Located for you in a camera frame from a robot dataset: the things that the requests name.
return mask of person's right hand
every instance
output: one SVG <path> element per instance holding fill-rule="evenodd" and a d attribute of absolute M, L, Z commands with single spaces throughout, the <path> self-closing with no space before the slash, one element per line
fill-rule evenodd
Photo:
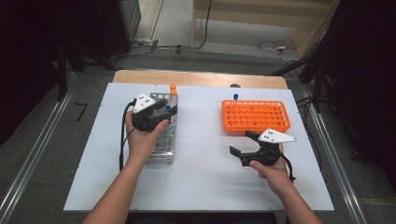
<path fill-rule="evenodd" d="M 279 149 L 283 153 L 282 144 L 279 144 Z M 283 158 L 279 158 L 272 166 L 262 165 L 258 161 L 251 161 L 249 165 L 259 172 L 261 178 L 267 179 L 271 191 L 277 196 L 281 194 L 281 190 L 287 185 L 292 185 Z"/>

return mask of table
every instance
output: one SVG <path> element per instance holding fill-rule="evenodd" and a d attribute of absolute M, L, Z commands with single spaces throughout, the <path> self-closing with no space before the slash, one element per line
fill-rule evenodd
<path fill-rule="evenodd" d="M 191 46 L 196 19 L 206 19 L 210 0 L 193 0 Z M 210 20 L 288 27 L 300 58 L 316 44 L 332 20 L 338 0 L 214 0 Z"/>
<path fill-rule="evenodd" d="M 283 210 L 266 181 L 229 153 L 229 146 L 243 152 L 258 150 L 257 143 L 228 135 L 220 125 L 220 102 L 235 92 L 248 99 L 277 99 L 285 104 L 292 125 L 286 133 L 298 138 L 298 142 L 284 145 L 297 177 L 294 185 L 312 209 L 333 210 L 297 106 L 282 77 L 151 70 L 119 71 L 107 86 L 65 211 L 91 210 L 117 175 L 120 119 L 128 101 L 139 92 L 168 91 L 170 83 L 177 84 L 179 94 L 176 159 L 174 164 L 145 165 L 132 211 Z M 234 83 L 242 88 L 229 88 Z"/>

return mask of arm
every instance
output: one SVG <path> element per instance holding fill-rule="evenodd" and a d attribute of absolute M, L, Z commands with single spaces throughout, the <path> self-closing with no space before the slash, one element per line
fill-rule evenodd
<path fill-rule="evenodd" d="M 152 133 L 133 130 L 128 137 L 130 153 L 124 168 L 85 218 L 84 224 L 125 223 L 143 166 L 149 159 L 158 136 L 165 130 L 168 123 L 168 120 L 163 120 Z M 131 111 L 126 115 L 125 125 L 129 133 L 133 129 Z"/>
<path fill-rule="evenodd" d="M 267 179 L 271 191 L 282 202 L 291 223 L 322 223 L 291 183 L 282 158 L 273 166 L 264 166 L 258 161 L 251 161 L 249 165 L 259 172 L 261 178 Z"/>

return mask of wooden panel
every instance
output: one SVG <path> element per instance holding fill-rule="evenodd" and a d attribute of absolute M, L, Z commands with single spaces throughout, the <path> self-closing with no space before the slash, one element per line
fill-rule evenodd
<path fill-rule="evenodd" d="M 219 73 L 193 73 L 155 70 L 120 70 L 113 79 L 117 83 L 171 84 L 185 86 L 229 87 L 238 84 L 242 88 L 287 90 L 283 77 L 231 75 Z"/>

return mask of white tabletop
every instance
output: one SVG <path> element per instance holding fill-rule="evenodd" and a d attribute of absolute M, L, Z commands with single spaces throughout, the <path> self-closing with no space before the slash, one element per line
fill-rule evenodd
<path fill-rule="evenodd" d="M 121 117 L 138 93 L 169 92 L 168 85 L 117 84 L 107 86 L 92 133 L 82 155 L 65 211 L 90 211 L 119 172 Z M 250 167 L 229 152 L 229 146 L 255 152 L 259 145 L 222 129 L 221 101 L 282 101 L 298 138 L 285 143 L 295 187 L 316 211 L 332 211 L 332 200 L 318 168 L 291 91 L 177 86 L 178 113 L 174 164 L 145 165 L 131 210 L 139 211 L 270 211 L 283 210 L 279 199 Z"/>

